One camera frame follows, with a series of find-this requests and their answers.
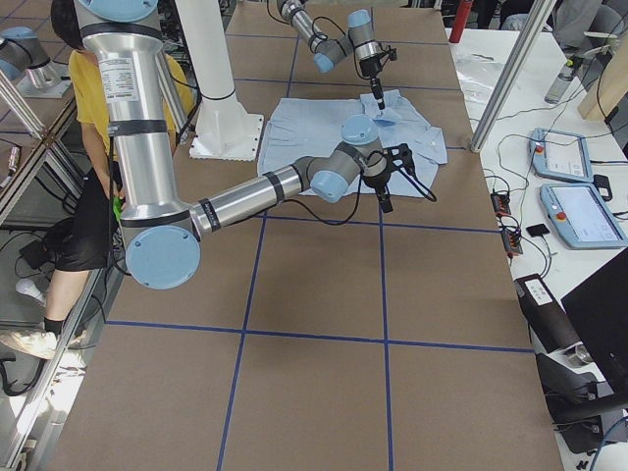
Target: brown cardboard floor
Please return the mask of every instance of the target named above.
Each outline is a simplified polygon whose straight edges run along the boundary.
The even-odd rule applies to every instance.
[[[382,217],[364,197],[340,228],[285,204],[208,236],[181,288],[126,280],[48,469],[561,469],[440,16],[374,15],[402,43],[384,86],[444,129],[439,202]],[[284,96],[368,90],[347,64],[315,74],[264,5],[238,4],[228,42],[238,98],[266,118]],[[184,149],[176,166],[187,201],[255,175]]]

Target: warning label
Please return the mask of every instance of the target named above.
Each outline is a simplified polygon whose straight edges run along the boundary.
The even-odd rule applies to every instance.
[[[137,101],[137,81],[131,59],[106,59],[99,63],[107,103]]]

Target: white sneaker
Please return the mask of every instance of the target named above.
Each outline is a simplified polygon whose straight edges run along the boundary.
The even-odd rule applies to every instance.
[[[51,359],[57,349],[57,338],[52,332],[35,329],[0,331],[0,343],[4,343],[13,350],[46,360]]]

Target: black shorts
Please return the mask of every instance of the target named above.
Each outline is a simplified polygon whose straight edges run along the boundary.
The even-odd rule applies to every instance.
[[[114,162],[114,182],[122,186],[120,167]],[[84,179],[82,194],[78,199],[77,212],[63,253],[57,260],[57,270],[82,272],[107,266],[109,243],[118,223],[113,217],[109,198],[102,184],[91,169]]]

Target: black power adapter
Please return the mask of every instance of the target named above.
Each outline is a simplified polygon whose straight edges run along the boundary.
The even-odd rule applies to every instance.
[[[50,261],[50,254],[40,240],[25,245],[20,249],[20,255],[33,270],[38,270],[44,263]]]

